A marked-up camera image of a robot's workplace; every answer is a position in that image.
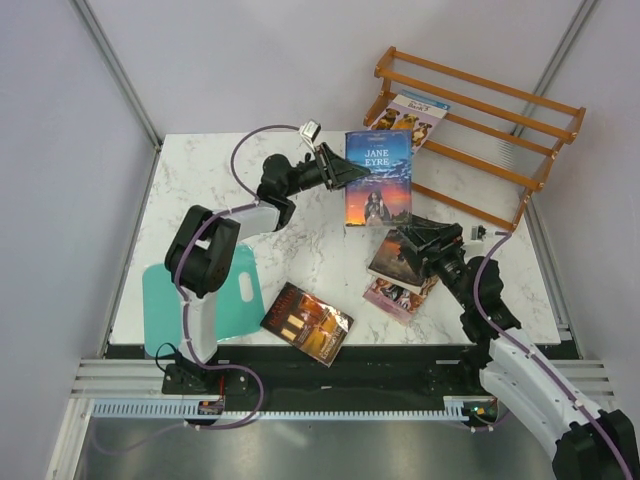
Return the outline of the Jane Eyre blue book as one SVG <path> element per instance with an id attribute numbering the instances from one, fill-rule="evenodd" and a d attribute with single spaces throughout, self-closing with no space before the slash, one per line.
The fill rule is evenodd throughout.
<path id="1" fill-rule="evenodd" d="M 391 227 L 409 223 L 413 156 L 410 132 L 348 132 L 345 154 L 347 160 L 370 171 L 345 188 L 345 224 Z"/>

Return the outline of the dog cover Bark book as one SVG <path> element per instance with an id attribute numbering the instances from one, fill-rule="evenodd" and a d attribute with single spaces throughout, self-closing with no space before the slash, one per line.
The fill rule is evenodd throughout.
<path id="1" fill-rule="evenodd" d="M 409 131 L 411 150 L 416 153 L 449 110 L 450 106 L 441 101 L 402 91 L 381 109 L 369 129 Z"/>

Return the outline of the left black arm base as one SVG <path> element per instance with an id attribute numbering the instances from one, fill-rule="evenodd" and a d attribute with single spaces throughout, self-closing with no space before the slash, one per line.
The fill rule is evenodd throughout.
<path id="1" fill-rule="evenodd" d="M 211 363 L 216 370 L 202 369 L 188 360 L 167 364 L 162 393 L 166 395 L 249 396 L 259 392 L 256 380 L 228 360 Z"/>

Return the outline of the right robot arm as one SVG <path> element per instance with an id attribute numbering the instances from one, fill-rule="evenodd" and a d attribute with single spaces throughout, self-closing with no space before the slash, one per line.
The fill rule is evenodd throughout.
<path id="1" fill-rule="evenodd" d="M 400 255 L 415 274 L 437 277 L 462 307 L 460 321 L 472 347 L 458 368 L 467 392 L 496 397 L 546 451 L 558 479 L 636 479 L 639 452 L 634 425 L 616 409 L 591 400 L 555 367 L 502 298 L 495 253 L 466 259 L 463 229 L 420 219 L 397 229 Z"/>

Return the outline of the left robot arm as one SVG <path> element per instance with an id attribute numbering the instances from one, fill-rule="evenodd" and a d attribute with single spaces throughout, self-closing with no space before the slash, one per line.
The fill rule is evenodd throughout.
<path id="1" fill-rule="evenodd" d="M 230 274 L 236 245 L 283 229 L 296 210 L 294 195 L 318 186 L 339 190 L 370 174 L 369 168 L 321 143 L 297 165 L 282 154 L 267 157 L 252 202 L 217 212 L 200 205 L 188 210 L 167 251 L 165 268 L 181 296 L 179 350 L 191 362 L 184 379 L 196 392 L 211 392 L 219 382 L 218 367 L 209 363 L 218 350 L 217 292 Z"/>

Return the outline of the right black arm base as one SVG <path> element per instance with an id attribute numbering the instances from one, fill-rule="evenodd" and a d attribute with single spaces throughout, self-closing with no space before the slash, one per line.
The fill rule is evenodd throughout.
<path id="1" fill-rule="evenodd" d="M 436 396 L 487 395 L 479 380 L 471 378 L 459 363 L 429 364 L 424 370 L 424 380 L 427 390 Z"/>

